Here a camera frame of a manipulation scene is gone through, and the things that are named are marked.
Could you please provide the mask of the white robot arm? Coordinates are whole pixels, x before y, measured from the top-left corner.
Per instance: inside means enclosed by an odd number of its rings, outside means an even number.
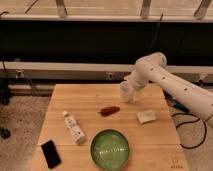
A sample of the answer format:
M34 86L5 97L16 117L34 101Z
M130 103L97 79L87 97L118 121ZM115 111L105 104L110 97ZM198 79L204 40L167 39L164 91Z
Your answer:
M213 93L171 74L165 70L166 65L166 56L161 52L141 57L125 80L135 90L149 81L156 83L213 128Z

